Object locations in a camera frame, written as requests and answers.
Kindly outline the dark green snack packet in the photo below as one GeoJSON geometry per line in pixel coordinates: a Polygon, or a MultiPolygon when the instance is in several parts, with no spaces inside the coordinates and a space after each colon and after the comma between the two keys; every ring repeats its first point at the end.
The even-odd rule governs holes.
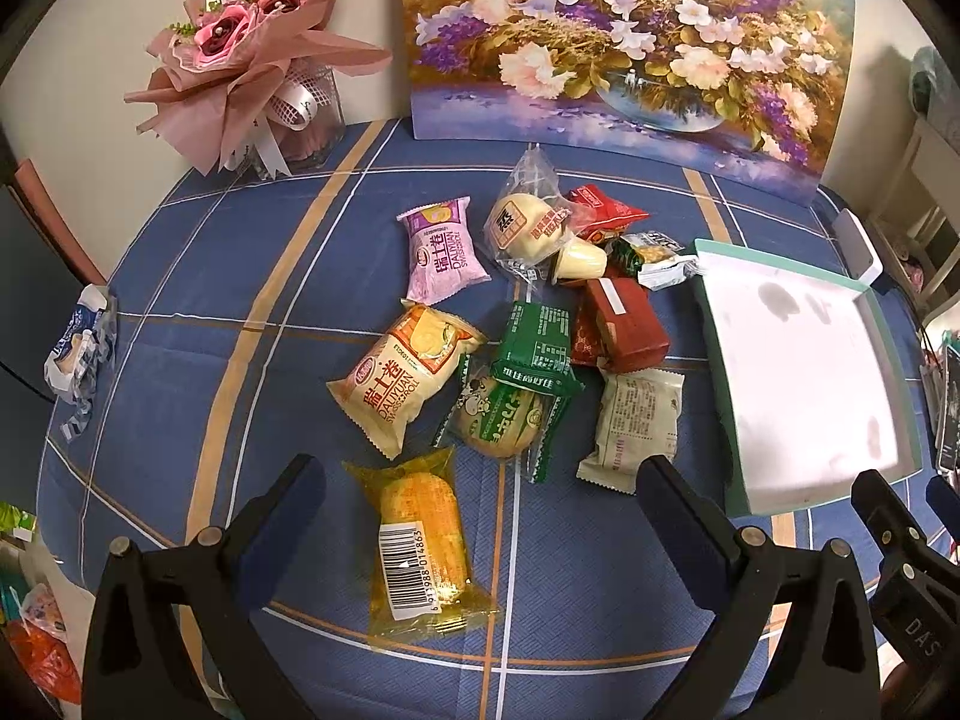
{"type": "Polygon", "coordinates": [[[547,397],[571,398],[583,386],[571,364],[571,316],[563,307],[516,301],[491,361],[496,380],[547,397]]]}

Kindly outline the teal white shallow box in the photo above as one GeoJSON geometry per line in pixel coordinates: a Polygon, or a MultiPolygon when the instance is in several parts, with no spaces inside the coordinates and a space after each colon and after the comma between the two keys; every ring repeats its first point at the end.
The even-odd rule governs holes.
{"type": "Polygon", "coordinates": [[[832,504],[866,470],[890,483],[921,472],[905,372],[869,286],[727,242],[692,252],[729,515],[832,504]]]}

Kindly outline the crumpled blue white wrapper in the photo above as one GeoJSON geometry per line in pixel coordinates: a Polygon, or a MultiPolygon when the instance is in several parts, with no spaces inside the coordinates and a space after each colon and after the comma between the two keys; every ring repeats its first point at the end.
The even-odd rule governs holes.
{"type": "Polygon", "coordinates": [[[93,418],[99,372],[114,359],[116,343],[117,298],[107,284],[89,283],[44,361],[47,387],[71,408],[59,427],[67,442],[80,437],[93,418]]]}

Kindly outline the pale beige snack packet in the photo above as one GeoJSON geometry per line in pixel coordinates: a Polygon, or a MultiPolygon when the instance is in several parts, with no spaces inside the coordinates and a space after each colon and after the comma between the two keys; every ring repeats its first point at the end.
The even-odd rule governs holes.
{"type": "Polygon", "coordinates": [[[674,460],[685,377],[662,369],[605,374],[594,450],[576,478],[615,493],[635,494],[641,463],[674,460]]]}

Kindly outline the red triangular snack packet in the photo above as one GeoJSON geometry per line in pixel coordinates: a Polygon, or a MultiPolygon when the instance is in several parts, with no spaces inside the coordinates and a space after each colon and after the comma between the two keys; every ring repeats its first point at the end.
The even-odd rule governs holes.
{"type": "Polygon", "coordinates": [[[632,224],[649,218],[647,211],[610,197],[596,184],[578,185],[566,194],[566,199],[576,206],[574,234],[593,244],[616,238],[632,224]]]}

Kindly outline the white green cracker packet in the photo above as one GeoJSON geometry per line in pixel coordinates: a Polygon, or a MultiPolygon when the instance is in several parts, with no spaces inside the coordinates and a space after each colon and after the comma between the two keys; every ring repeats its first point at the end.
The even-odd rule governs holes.
{"type": "Polygon", "coordinates": [[[685,283],[700,273],[697,255],[662,232],[624,232],[605,244],[608,261],[624,277],[647,291],[661,291],[685,283]]]}

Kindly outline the yellow cake snack packet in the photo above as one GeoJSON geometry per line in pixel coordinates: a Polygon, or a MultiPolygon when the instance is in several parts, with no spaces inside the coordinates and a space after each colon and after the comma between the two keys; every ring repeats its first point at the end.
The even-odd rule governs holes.
{"type": "Polygon", "coordinates": [[[473,577],[451,447],[391,468],[348,463],[345,472],[379,517],[371,637],[416,644],[481,628],[496,616],[493,598],[473,577]]]}

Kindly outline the purple roll snack packet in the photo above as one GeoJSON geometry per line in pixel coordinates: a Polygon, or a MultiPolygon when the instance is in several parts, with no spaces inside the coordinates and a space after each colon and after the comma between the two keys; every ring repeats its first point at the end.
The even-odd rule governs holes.
{"type": "Polygon", "coordinates": [[[473,247],[469,206],[466,195],[410,208],[395,218],[409,238],[407,301],[435,305],[490,281],[473,247]]]}

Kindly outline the white wooden shelf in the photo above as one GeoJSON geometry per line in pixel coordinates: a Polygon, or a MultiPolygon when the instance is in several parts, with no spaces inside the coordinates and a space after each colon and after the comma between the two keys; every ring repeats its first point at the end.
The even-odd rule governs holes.
{"type": "Polygon", "coordinates": [[[885,271],[924,320],[958,301],[958,153],[924,117],[866,227],[885,271]]]}

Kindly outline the yellow jelly cup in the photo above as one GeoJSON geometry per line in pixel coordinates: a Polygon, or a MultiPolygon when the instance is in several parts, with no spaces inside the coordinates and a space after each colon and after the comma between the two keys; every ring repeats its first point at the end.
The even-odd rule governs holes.
{"type": "Polygon", "coordinates": [[[556,252],[551,281],[597,280],[607,270],[607,252],[592,242],[571,238],[556,252]]]}

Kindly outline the cream yellow roll snack packet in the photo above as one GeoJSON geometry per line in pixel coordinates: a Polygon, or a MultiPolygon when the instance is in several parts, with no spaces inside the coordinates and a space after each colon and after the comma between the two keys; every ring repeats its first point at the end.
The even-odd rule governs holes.
{"type": "Polygon", "coordinates": [[[454,314],[402,301],[404,314],[345,377],[327,390],[371,444],[389,460],[404,449],[407,427],[454,374],[485,333],[454,314]]]}

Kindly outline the pink paper flower bouquet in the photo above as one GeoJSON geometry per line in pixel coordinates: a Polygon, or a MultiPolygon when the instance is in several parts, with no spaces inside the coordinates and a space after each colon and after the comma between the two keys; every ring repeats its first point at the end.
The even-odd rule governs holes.
{"type": "Polygon", "coordinates": [[[348,76],[384,70],[391,53],[329,29],[335,0],[185,0],[187,20],[161,29],[146,52],[148,85],[124,96],[155,114],[137,130],[163,138],[200,172],[223,167],[267,117],[298,60],[348,76]]]}

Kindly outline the clear bag white bun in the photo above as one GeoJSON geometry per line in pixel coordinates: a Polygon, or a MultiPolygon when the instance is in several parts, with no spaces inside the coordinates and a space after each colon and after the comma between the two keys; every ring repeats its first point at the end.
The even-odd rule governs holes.
{"type": "Polygon", "coordinates": [[[483,250],[512,277],[537,283],[574,238],[573,216],[553,164],[539,145],[529,145],[483,223],[483,250]]]}

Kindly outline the long red patterned packet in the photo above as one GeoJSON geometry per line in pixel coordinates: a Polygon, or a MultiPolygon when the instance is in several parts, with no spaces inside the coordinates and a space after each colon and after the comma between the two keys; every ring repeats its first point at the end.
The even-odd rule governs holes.
{"type": "Polygon", "coordinates": [[[669,335],[635,280],[586,281],[573,323],[573,364],[626,374],[659,366],[669,348],[669,335]]]}

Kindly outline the green clear mung cake packet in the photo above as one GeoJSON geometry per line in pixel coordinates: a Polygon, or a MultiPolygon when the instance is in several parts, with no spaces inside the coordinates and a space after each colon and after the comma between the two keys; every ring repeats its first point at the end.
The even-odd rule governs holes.
{"type": "Polygon", "coordinates": [[[459,394],[434,433],[433,447],[459,442],[500,463],[517,461],[526,481],[544,483],[569,400],[501,382],[473,356],[457,367],[457,383],[459,394]]]}

